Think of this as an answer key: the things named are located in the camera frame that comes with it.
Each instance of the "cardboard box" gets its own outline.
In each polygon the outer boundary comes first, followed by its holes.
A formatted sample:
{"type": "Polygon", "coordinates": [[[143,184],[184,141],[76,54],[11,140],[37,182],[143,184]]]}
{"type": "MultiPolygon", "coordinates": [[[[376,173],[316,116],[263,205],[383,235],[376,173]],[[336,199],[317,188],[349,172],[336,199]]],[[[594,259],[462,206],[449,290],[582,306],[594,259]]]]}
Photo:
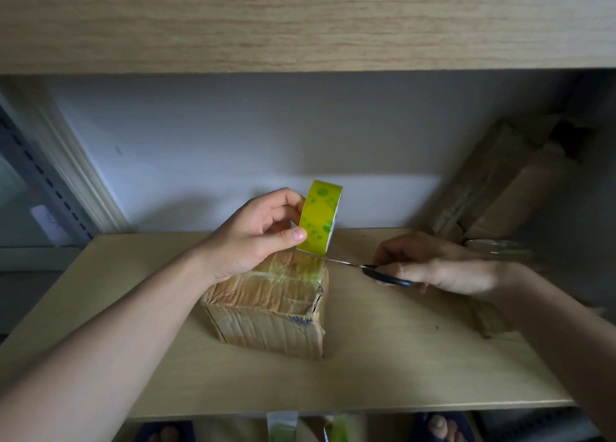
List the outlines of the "cardboard box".
{"type": "Polygon", "coordinates": [[[211,287],[201,303],[225,343],[320,359],[327,291],[323,260],[284,251],[211,287]]]}
{"type": "Polygon", "coordinates": [[[497,122],[435,205],[430,227],[458,243],[509,236],[577,169],[593,133],[558,115],[497,122]]]}

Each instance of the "shelf board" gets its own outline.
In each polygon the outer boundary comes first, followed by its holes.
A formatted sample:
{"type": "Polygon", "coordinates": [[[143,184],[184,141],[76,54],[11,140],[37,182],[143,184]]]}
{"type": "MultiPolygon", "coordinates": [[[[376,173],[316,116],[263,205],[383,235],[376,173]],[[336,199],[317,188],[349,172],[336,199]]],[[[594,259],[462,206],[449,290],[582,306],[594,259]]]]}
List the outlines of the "shelf board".
{"type": "Polygon", "coordinates": [[[616,66],[616,0],[0,0],[0,74],[616,66]]]}
{"type": "MultiPolygon", "coordinates": [[[[380,241],[402,232],[336,230],[329,255],[366,262],[380,241]]],[[[0,380],[203,237],[97,237],[0,348],[0,380]]],[[[338,264],[329,277],[323,360],[221,343],[197,305],[129,417],[572,404],[526,343],[483,339],[463,297],[379,286],[338,264]]]]}

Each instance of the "packing tape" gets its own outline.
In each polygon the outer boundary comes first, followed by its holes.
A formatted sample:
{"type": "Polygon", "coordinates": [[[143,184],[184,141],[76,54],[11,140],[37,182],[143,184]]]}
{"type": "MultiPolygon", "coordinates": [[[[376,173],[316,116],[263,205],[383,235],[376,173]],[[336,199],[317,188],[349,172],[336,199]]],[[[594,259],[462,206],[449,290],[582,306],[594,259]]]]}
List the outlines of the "packing tape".
{"type": "Polygon", "coordinates": [[[299,220],[299,226],[306,230],[308,237],[297,246],[299,250],[325,256],[342,193],[342,186],[317,180],[312,182],[299,220]]]}

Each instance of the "hand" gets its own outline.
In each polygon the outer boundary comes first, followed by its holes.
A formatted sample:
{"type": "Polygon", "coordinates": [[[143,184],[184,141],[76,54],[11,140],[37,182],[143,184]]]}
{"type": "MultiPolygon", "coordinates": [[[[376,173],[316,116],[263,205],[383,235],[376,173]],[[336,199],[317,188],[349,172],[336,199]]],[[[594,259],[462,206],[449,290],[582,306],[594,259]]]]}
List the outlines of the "hand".
{"type": "Polygon", "coordinates": [[[214,283],[247,272],[306,239],[305,229],[291,228],[303,207],[304,197],[287,188],[253,198],[193,251],[206,261],[214,283]]]}
{"type": "Polygon", "coordinates": [[[379,272],[418,283],[421,293],[427,285],[439,289],[490,298],[501,283],[507,263],[479,260],[483,256],[446,240],[422,232],[389,239],[376,249],[372,263],[379,272]]]}

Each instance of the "tape roll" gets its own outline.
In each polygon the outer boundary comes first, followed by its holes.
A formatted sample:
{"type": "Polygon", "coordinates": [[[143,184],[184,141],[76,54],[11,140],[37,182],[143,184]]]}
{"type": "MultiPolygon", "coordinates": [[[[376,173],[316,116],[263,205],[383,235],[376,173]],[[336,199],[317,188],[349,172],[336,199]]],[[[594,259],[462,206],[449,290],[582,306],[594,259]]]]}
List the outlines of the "tape roll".
{"type": "Polygon", "coordinates": [[[343,186],[317,180],[312,182],[299,220],[299,226],[306,230],[308,237],[297,246],[299,250],[325,256],[342,193],[343,186]]]}

